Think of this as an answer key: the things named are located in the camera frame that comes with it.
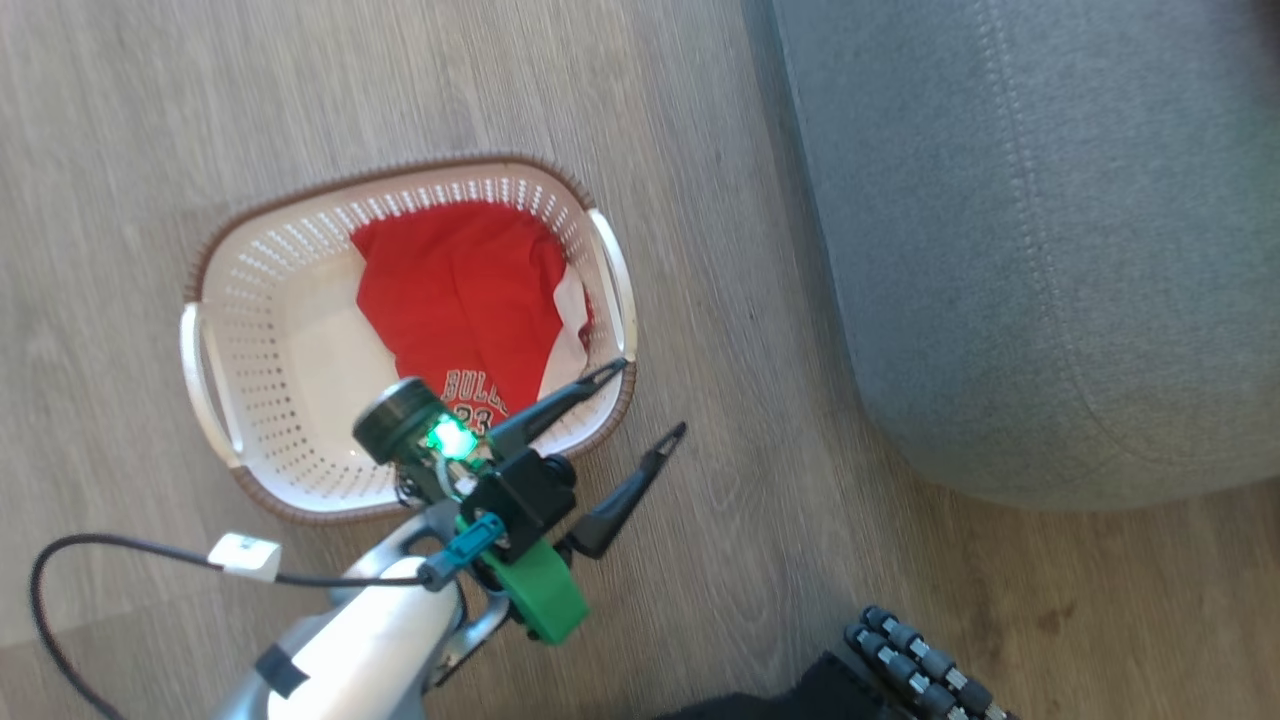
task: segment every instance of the teal connector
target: teal connector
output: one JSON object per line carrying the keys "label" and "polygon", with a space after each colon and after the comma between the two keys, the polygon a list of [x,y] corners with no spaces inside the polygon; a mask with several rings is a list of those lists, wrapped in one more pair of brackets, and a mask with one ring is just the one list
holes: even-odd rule
{"label": "teal connector", "polygon": [[462,530],[462,534],[454,537],[445,546],[444,556],[457,568],[466,568],[493,547],[504,534],[507,534],[507,525],[502,523],[502,518],[488,512],[466,530]]}

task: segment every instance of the black tape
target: black tape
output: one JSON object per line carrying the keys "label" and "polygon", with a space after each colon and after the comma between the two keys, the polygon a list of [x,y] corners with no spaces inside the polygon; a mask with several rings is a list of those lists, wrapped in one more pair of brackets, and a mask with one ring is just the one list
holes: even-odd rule
{"label": "black tape", "polygon": [[266,682],[266,685],[283,698],[288,698],[293,691],[298,689],[298,685],[311,679],[311,675],[294,665],[293,657],[278,644],[266,648],[266,652],[253,664],[253,669]]}

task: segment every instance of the fabric stitching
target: fabric stitching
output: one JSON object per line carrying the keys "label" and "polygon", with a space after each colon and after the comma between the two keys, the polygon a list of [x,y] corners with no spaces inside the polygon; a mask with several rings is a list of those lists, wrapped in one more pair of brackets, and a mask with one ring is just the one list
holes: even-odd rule
{"label": "fabric stitching", "polygon": [[[983,56],[987,61],[987,79],[996,96],[997,111],[1004,115],[1005,120],[1006,160],[1010,164],[1012,176],[1011,181],[1018,205],[1023,250],[1039,299],[1038,310],[1041,318],[1055,333],[1061,347],[1061,352],[1056,354],[1057,363],[1055,363],[1059,380],[1073,391],[1093,427],[1120,452],[1152,464],[1178,468],[1189,466],[1184,460],[1192,460],[1192,457],[1175,459],[1161,454],[1148,455],[1129,447],[1102,421],[1089,401],[1088,393],[1083,388],[1082,373],[1074,361],[1075,345],[1062,319],[1061,292],[1055,277],[1056,270],[1053,255],[1050,250],[1047,223],[1044,222],[1043,213],[1038,210],[1041,202],[1039,183],[1036,177],[1034,161],[1027,145],[1025,131],[1023,129],[1025,122],[1011,70],[1012,56],[996,3],[997,0],[975,0],[980,23],[979,38],[983,45]],[[978,5],[983,5],[986,13]],[[1196,457],[1199,461],[1206,459],[1208,456]]]}

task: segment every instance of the white cable clip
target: white cable clip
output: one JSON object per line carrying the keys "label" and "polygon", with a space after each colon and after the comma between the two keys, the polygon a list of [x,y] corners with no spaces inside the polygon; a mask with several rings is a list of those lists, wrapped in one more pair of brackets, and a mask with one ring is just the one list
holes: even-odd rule
{"label": "white cable clip", "polygon": [[274,583],[280,570],[282,552],[280,543],[227,533],[209,551],[209,561],[221,565],[223,573]]}

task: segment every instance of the green led light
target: green led light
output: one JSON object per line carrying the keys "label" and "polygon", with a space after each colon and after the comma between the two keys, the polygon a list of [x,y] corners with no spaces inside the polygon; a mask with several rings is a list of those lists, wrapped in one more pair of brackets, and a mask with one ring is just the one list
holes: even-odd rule
{"label": "green led light", "polygon": [[480,441],[457,418],[440,415],[435,427],[426,433],[426,443],[449,460],[465,460]]}

